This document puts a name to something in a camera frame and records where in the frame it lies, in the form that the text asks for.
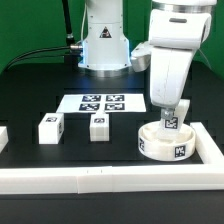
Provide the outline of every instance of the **white border frame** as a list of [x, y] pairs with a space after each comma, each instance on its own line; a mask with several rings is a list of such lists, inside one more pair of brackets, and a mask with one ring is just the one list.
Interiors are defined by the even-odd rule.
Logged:
[[0, 169], [0, 194], [224, 189], [224, 156], [201, 123], [191, 123], [202, 165]]

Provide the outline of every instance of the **black and white pattern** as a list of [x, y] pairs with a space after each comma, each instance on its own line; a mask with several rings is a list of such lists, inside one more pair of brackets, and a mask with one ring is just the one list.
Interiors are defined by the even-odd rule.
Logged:
[[186, 154], [186, 146], [185, 145], [175, 147], [175, 158], [183, 157], [183, 156], [185, 156], [185, 154]]
[[62, 133], [62, 125], [61, 125], [61, 123], [59, 124], [58, 131], [59, 131], [59, 134], [61, 134], [61, 133]]
[[165, 128], [178, 129], [178, 118], [173, 117], [171, 120], [165, 120]]
[[123, 111], [125, 110], [124, 103], [106, 103], [105, 111]]
[[101, 95], [85, 95], [82, 98], [82, 102], [100, 102]]
[[106, 101], [108, 102], [124, 101], [124, 95], [107, 95]]
[[141, 138], [139, 138], [139, 148], [145, 151], [145, 142]]
[[99, 103], [82, 103], [80, 104], [79, 111], [97, 111], [100, 108]]
[[105, 119], [104, 118], [96, 118], [96, 119], [94, 119], [94, 123], [103, 124], [103, 123], [105, 123]]
[[56, 117], [48, 117], [46, 122], [56, 122], [57, 118]]

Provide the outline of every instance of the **black cable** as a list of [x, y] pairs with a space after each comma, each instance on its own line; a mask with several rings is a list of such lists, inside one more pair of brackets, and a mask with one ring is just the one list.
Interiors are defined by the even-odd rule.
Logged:
[[30, 59], [39, 59], [39, 58], [56, 58], [56, 57], [64, 57], [65, 55], [64, 54], [60, 54], [60, 55], [42, 55], [42, 56], [34, 56], [34, 57], [24, 57], [24, 58], [20, 58], [16, 61], [13, 62], [13, 64], [17, 63], [17, 62], [20, 62], [20, 61], [23, 61], [23, 60], [30, 60]]
[[66, 43], [69, 46], [75, 43], [75, 39], [72, 33], [68, 0], [62, 0], [62, 4], [63, 4], [64, 18], [65, 18], [65, 28], [67, 33]]
[[39, 50], [34, 50], [34, 51], [29, 51], [27, 53], [21, 54], [20, 56], [14, 58], [11, 60], [3, 69], [3, 71], [7, 71], [14, 63], [21, 61], [23, 58], [24, 59], [30, 59], [31, 57], [28, 57], [32, 54], [39, 54], [39, 53], [44, 53], [44, 52], [53, 52], [53, 51], [61, 51], [61, 50], [70, 50], [70, 46], [66, 47], [52, 47], [52, 48], [43, 48]]

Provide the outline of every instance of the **cable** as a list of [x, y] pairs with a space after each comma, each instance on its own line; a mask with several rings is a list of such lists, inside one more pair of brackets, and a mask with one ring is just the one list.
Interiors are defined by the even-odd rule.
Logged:
[[204, 52], [203, 52], [201, 49], [199, 49], [199, 53], [200, 53], [201, 56], [205, 59], [205, 62], [207, 63], [209, 69], [212, 70], [212, 66], [211, 66], [211, 64], [210, 64], [210, 62], [209, 62], [209, 60], [208, 60], [208, 58], [207, 58], [206, 55], [204, 54]]
[[44, 53], [44, 52], [53, 52], [53, 51], [61, 51], [61, 50], [70, 50], [70, 46], [66, 47], [52, 47], [52, 48], [43, 48], [39, 50], [34, 50], [34, 51], [29, 51], [27, 53], [21, 54], [20, 56], [14, 58], [11, 60], [3, 69], [3, 71], [7, 71], [14, 63], [21, 61], [22, 59], [30, 59], [31, 57], [28, 57], [32, 54], [39, 54], [39, 53]]
[[69, 46], [75, 43], [75, 39], [72, 33], [68, 0], [62, 0], [62, 4], [63, 4], [64, 18], [65, 18], [65, 28], [67, 33], [66, 43]]
[[12, 63], [9, 63], [6, 68], [4, 69], [4, 71], [7, 71], [13, 64], [20, 62], [20, 61], [24, 61], [24, 60], [30, 60], [30, 59], [39, 59], [39, 58], [56, 58], [56, 57], [64, 57], [64, 54], [60, 54], [60, 55], [42, 55], [42, 56], [34, 56], [34, 57], [23, 57], [23, 58], [19, 58], [15, 61], [13, 61]]
[[86, 1], [85, 1], [85, 9], [84, 9], [84, 13], [83, 13], [82, 28], [81, 28], [81, 41], [82, 42], [83, 42], [83, 30], [84, 30], [84, 25], [85, 25], [85, 20], [86, 20], [86, 11], [87, 11], [87, 7], [86, 7]]

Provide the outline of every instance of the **white cylinder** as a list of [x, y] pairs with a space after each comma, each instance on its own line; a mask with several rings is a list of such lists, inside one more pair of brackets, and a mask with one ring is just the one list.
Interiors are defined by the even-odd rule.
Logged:
[[142, 126], [138, 132], [139, 151], [155, 160], [179, 161], [190, 157], [195, 151], [195, 131], [183, 124], [177, 138], [173, 141], [156, 137], [159, 122]]
[[171, 5], [208, 6], [216, 5], [217, 0], [153, 0], [153, 2]]
[[129, 41], [123, 34], [123, 0], [86, 0], [88, 36], [79, 67], [95, 71], [130, 66]]

